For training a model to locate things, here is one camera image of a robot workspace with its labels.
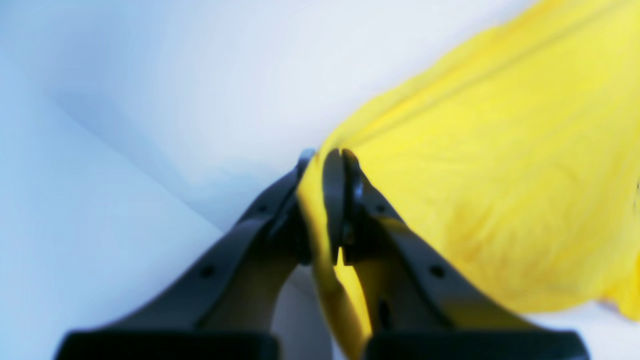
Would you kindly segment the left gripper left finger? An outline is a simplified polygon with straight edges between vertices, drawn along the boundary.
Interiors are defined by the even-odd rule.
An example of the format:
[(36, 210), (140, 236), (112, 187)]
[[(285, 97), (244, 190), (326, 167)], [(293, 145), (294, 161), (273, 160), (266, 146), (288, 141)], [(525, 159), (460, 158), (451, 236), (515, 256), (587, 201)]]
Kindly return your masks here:
[(57, 360), (279, 360), (281, 288), (311, 261), (295, 190), (313, 149), (178, 280), (128, 316), (69, 333)]

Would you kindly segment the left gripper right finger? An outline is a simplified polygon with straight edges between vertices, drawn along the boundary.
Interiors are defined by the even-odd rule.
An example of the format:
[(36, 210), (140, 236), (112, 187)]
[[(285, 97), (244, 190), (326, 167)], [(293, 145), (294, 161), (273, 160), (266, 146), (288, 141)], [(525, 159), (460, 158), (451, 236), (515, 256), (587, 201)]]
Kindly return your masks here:
[(355, 154), (332, 150), (322, 186), (333, 262), (353, 267), (372, 337), (366, 360), (588, 360), (571, 330), (549, 330), (484, 295), (403, 221)]

